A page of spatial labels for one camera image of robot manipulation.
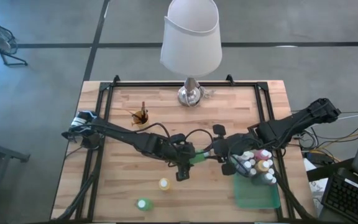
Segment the plastic container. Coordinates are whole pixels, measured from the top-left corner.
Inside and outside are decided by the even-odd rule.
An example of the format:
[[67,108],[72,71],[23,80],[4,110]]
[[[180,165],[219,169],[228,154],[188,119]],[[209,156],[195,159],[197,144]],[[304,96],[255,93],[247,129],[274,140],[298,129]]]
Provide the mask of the plastic container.
[[270,167],[272,167],[272,166],[273,166],[273,160],[268,159],[268,160],[267,160],[267,162],[268,162],[268,164],[269,164],[269,166],[270,166]]
[[252,178],[234,174],[234,201],[243,209],[273,209],[278,208],[280,196],[277,184],[254,185]]
[[160,180],[160,182],[158,182],[158,186],[160,187],[161,190],[168,190],[170,185],[171,184],[170,184],[169,180],[166,178],[162,178]]
[[254,168],[251,168],[248,172],[248,177],[253,177],[256,175],[256,170]]
[[153,202],[148,198],[140,198],[136,202],[136,207],[142,211],[149,211],[153,209]]
[[255,152],[255,159],[257,161],[269,159],[269,152],[265,149],[261,149]]
[[270,184],[272,180],[273,180],[273,175],[268,172],[264,172],[253,177],[252,183],[254,185],[266,185],[266,184]]
[[249,161],[240,161],[242,166],[240,166],[240,164],[236,164],[236,169],[242,173],[242,174],[248,174],[248,172],[251,170],[252,166],[251,163]]
[[255,169],[258,172],[267,172],[270,168],[270,165],[267,161],[259,161],[255,165]]
[[[142,111],[136,112],[135,115],[141,118],[142,117]],[[134,120],[134,124],[136,124],[139,129],[146,128],[149,125],[149,115],[148,114],[146,115],[147,121],[144,122],[144,123],[141,123],[140,119],[138,117],[136,117],[136,116],[133,116],[132,119]]]
[[274,175],[274,170],[273,170],[272,168],[270,168],[267,172],[268,172],[269,174]]
[[277,179],[275,177],[273,177],[271,183],[269,183],[269,185],[275,185],[277,184]]
[[251,166],[254,166],[256,164],[255,159],[250,159],[249,162],[251,163]]

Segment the wooden tabletop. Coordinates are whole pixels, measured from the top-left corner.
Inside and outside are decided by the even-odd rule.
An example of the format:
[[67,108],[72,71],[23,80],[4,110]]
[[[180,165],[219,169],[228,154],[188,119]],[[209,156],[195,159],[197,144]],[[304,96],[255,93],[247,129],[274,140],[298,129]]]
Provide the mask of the wooden tabletop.
[[[94,110],[100,82],[84,82],[77,110]],[[268,81],[276,119],[291,114],[284,83]],[[175,87],[114,87],[109,122],[135,129],[129,111],[140,109],[145,101],[150,124],[163,123],[169,133],[189,133],[196,128],[213,132],[214,124],[226,127],[227,135],[244,133],[247,127],[259,122],[254,89],[250,87],[210,87],[216,90],[196,108],[181,106]],[[161,128],[148,132],[165,135]],[[205,133],[194,133],[189,138],[196,149],[210,143]],[[67,153],[78,148],[69,144]],[[79,150],[64,163],[52,218],[58,217],[78,193],[86,151]],[[284,157],[288,181],[300,203],[315,215],[311,191],[303,159],[298,147],[288,147]],[[277,220],[272,209],[240,209],[234,203],[233,176],[221,173],[221,165],[214,160],[196,164],[190,170],[190,179],[176,182],[176,167],[168,168],[162,161],[142,156],[132,146],[107,138],[94,210],[95,222],[267,222]],[[171,182],[169,191],[158,187],[161,178]],[[135,206],[136,200],[147,197],[154,209],[143,212]],[[287,210],[280,191],[284,216]]]

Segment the concrete floor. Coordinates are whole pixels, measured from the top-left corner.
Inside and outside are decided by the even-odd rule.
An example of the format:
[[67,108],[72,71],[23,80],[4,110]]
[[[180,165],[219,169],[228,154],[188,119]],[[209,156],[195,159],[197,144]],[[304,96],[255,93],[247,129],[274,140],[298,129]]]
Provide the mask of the concrete floor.
[[[92,43],[104,0],[0,0],[0,25],[21,44]],[[169,0],[111,0],[101,43],[161,42]],[[216,0],[223,42],[358,42],[358,0]],[[19,49],[29,66],[0,59],[0,145],[31,153],[13,161],[0,190],[0,223],[48,220],[91,49]],[[182,80],[159,64],[159,49],[98,49],[90,80]],[[358,113],[358,47],[224,48],[205,80],[282,79],[293,110],[328,97],[343,116]],[[358,118],[316,127],[344,136]],[[358,141],[336,144],[340,159]]]

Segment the yellow bottle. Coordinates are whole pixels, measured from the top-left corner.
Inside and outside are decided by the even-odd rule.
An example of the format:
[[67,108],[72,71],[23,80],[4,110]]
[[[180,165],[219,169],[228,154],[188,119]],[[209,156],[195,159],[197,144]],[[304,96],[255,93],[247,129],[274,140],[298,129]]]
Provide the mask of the yellow bottle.
[[162,178],[158,183],[158,186],[160,187],[161,190],[168,190],[170,187],[169,180],[166,178]]

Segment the small bottle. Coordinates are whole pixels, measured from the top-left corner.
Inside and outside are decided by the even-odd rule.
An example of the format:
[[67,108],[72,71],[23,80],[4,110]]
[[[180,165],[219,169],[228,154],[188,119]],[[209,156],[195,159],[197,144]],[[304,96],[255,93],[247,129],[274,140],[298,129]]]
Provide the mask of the small bottle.
[[264,185],[264,184],[270,184],[273,180],[273,175],[269,173],[261,173],[259,175],[256,175],[254,178],[252,178],[252,183],[254,185]]
[[256,175],[256,170],[254,168],[251,168],[248,172],[248,177],[253,177]]
[[274,170],[273,170],[272,168],[270,168],[267,172],[268,172],[269,174],[274,175]]
[[162,178],[158,183],[158,186],[160,187],[161,190],[168,190],[170,187],[169,180],[166,178]]
[[277,179],[275,177],[273,177],[271,183],[269,183],[269,185],[275,185],[277,183]]
[[273,166],[273,160],[268,159],[268,160],[267,160],[267,162],[268,162],[268,164],[269,164],[269,166],[270,166],[270,167],[272,167],[272,166]]
[[255,159],[257,161],[269,159],[269,152],[265,149],[258,150],[255,152]]
[[242,166],[240,166],[240,164],[236,164],[236,169],[241,173],[241,174],[248,174],[248,172],[251,170],[252,166],[251,163],[249,161],[244,161],[242,162],[242,165],[244,166],[244,168],[246,168],[244,170],[244,168]]
[[248,152],[249,159],[255,158],[255,154],[253,152]]
[[248,153],[248,152],[244,152],[244,153],[241,155],[241,159],[244,160],[244,161],[249,160],[249,153]]
[[149,211],[153,209],[153,202],[148,198],[140,198],[136,202],[136,207],[142,211]]
[[255,169],[258,172],[267,172],[269,170],[270,166],[267,161],[259,161],[255,165]]
[[251,166],[254,166],[256,164],[255,159],[250,159],[249,162],[251,163]]

